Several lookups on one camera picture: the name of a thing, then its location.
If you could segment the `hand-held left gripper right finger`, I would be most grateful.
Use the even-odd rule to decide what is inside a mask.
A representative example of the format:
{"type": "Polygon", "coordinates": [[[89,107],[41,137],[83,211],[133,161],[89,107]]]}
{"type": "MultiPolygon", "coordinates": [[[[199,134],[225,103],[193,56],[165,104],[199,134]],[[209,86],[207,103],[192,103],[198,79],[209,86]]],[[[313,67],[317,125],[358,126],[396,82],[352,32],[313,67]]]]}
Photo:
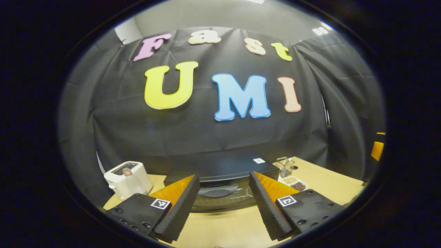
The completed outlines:
{"type": "Polygon", "coordinates": [[[272,240],[314,230],[344,210],[313,189],[299,191],[255,171],[249,174],[249,187],[272,240]]]}

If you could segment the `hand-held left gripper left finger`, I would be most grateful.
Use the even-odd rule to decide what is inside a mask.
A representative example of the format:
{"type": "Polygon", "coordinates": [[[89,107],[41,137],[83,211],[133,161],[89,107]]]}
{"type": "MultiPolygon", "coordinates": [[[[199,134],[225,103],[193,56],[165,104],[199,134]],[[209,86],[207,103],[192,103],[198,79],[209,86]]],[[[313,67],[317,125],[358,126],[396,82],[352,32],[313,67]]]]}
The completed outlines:
{"type": "Polygon", "coordinates": [[[134,194],[108,213],[144,236],[176,241],[199,190],[199,176],[192,174],[148,196],[134,194]]]}

